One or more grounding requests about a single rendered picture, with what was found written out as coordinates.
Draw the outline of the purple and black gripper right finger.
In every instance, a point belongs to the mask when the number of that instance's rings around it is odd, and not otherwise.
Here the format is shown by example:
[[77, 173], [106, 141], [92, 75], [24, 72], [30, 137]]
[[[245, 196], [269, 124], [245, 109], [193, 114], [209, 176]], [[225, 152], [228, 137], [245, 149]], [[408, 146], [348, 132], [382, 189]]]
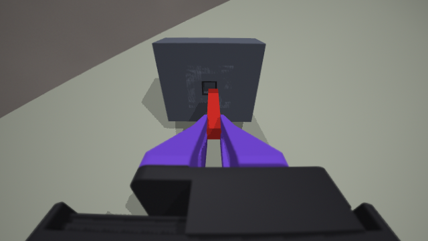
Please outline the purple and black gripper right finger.
[[282, 152], [235, 126], [223, 114], [220, 121], [222, 167], [289, 167]]

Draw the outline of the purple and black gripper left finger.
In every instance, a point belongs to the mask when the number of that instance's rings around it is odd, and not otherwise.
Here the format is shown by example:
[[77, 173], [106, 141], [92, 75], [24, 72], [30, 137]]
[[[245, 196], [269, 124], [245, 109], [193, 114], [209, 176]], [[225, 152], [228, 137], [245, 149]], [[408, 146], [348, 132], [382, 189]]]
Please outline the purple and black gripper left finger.
[[147, 151], [139, 167], [142, 165], [197, 167], [197, 158], [198, 167], [205, 167], [206, 156], [207, 114], [203, 115], [193, 126]]

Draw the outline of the red rectangular peg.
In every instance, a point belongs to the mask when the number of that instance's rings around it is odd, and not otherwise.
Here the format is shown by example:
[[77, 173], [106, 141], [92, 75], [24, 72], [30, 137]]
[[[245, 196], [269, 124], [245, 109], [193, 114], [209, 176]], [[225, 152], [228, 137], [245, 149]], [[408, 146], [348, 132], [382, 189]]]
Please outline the red rectangular peg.
[[218, 89], [209, 89], [207, 105], [207, 139], [221, 138]]

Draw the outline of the dark grey panel with slot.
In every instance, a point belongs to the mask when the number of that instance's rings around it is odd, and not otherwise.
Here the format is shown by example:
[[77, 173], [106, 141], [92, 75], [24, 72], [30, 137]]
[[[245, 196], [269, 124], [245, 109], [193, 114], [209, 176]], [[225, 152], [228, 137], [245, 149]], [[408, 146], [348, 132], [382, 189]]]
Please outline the dark grey panel with slot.
[[198, 121], [208, 91], [218, 89], [220, 115], [251, 122], [265, 43], [255, 38], [166, 37], [152, 43], [168, 121]]

